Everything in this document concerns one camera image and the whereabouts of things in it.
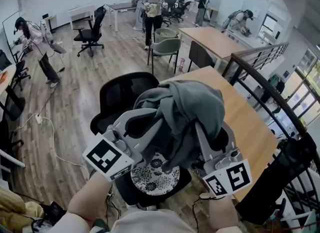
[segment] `wooden floor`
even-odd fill
[[[173,20],[170,27],[175,30],[193,27],[192,21],[195,15],[187,14],[187,16],[180,24]],[[134,13],[124,12],[118,15],[118,33],[114,31],[114,27],[109,26],[107,19],[106,16],[100,40],[105,42],[105,49],[95,47],[93,58],[87,51],[77,57],[81,43],[73,41],[78,32],[71,30],[70,25],[56,30],[54,34],[56,41],[62,42],[62,46],[67,50],[67,53],[61,56],[65,64],[65,71],[59,73],[61,82],[44,108],[53,89],[45,84],[46,77],[35,56],[30,53],[25,57],[32,78],[23,81],[22,92],[19,88],[15,89],[18,96],[26,99],[26,106],[16,122],[10,122],[8,119],[10,128],[13,130],[21,126],[32,114],[41,112],[43,108],[41,116],[52,120],[55,132],[53,136],[53,129],[49,121],[46,120],[43,125],[39,126],[34,118],[18,131],[14,138],[23,139],[24,146],[17,151],[17,158],[26,166],[13,169],[11,184],[15,191],[46,204],[55,200],[66,209],[72,196],[86,183],[87,173],[81,167],[57,159],[55,151],[65,160],[85,165],[82,153],[93,135],[90,131],[90,122],[100,112],[99,91],[102,85],[123,74],[138,71],[151,72],[151,66],[147,66],[148,53],[144,50],[144,34],[133,30]],[[89,28],[87,24],[87,21],[79,21],[74,26]],[[186,72],[189,66],[188,55],[191,40],[188,38],[183,40],[179,58],[186,59],[183,69]],[[63,66],[58,54],[51,57],[49,61],[56,71]],[[154,61],[154,74],[159,81],[174,76],[174,64],[171,62],[169,65],[168,61],[167,56],[157,57]],[[182,74],[182,72],[177,70],[176,74]],[[192,204],[204,191],[199,180],[192,176],[192,182],[169,198],[163,207],[177,212],[186,223],[195,229],[196,222],[192,213]],[[126,210],[125,203],[116,189],[113,201],[122,212]],[[209,232],[208,204],[198,203],[195,212],[199,220],[199,232]],[[106,218],[105,213],[104,210],[101,217]],[[110,208],[108,215],[109,226],[112,226],[116,218],[116,211]]]

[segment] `trash bin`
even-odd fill
[[[174,39],[178,37],[178,33],[169,28],[158,28],[155,32],[155,42],[160,43],[166,39]]]

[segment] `gray jacket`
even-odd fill
[[[157,109],[155,117],[163,117],[164,123],[150,145],[142,153],[149,163],[155,152],[168,160],[164,171],[176,166],[189,168],[199,156],[199,141],[194,122],[198,120],[214,140],[225,117],[222,93],[198,81],[168,81],[157,88],[147,90],[138,97],[134,109]]]

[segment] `black pants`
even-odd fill
[[[50,65],[47,54],[45,54],[42,57],[42,59],[39,61],[39,64],[43,73],[48,78],[48,80],[51,80],[52,83],[59,82],[58,74],[55,72],[54,68]]]
[[[145,45],[150,45],[150,39],[152,38],[152,26],[153,31],[161,28],[162,16],[158,15],[156,17],[145,17]]]

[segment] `green chair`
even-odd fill
[[[151,52],[152,75],[154,74],[154,55],[157,55],[157,56],[171,55],[169,63],[171,62],[172,56],[176,55],[175,66],[174,66],[174,73],[176,73],[180,47],[181,47],[181,40],[178,38],[168,38],[159,43],[155,43],[155,42],[152,42],[152,40],[150,40],[147,65],[149,65],[150,52]]]

